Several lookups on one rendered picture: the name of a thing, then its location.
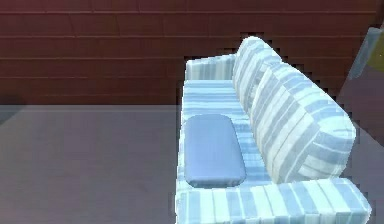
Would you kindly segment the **plain blue cushion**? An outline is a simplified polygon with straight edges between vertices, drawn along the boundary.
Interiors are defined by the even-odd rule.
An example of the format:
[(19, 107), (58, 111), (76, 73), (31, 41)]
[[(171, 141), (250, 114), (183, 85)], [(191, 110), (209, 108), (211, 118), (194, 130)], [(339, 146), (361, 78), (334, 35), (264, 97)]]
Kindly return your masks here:
[(183, 125), (184, 176), (195, 188), (227, 188), (246, 179), (245, 162), (232, 120), (195, 115)]

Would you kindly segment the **blue white striped sofa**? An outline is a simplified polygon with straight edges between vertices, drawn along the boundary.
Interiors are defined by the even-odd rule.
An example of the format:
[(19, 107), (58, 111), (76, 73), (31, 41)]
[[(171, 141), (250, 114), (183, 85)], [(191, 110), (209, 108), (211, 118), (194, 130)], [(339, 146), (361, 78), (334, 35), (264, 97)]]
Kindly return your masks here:
[[(234, 124), (246, 179), (195, 188), (184, 176), (185, 122), (221, 114)], [(234, 54), (185, 68), (175, 224), (367, 224), (372, 208), (342, 177), (356, 138), (347, 113), (259, 37)]]

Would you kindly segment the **grey framed window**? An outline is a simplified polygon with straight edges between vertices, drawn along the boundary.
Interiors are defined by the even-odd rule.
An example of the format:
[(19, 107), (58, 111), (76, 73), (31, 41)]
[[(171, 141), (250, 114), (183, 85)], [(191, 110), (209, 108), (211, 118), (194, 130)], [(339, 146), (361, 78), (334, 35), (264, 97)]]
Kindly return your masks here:
[(384, 30), (381, 28), (370, 27), (368, 29), (367, 34), (349, 70), (347, 76), (349, 80), (358, 78), (362, 74), (363, 69), (373, 55), (374, 49), (378, 45), (379, 39), (382, 35), (384, 35)]

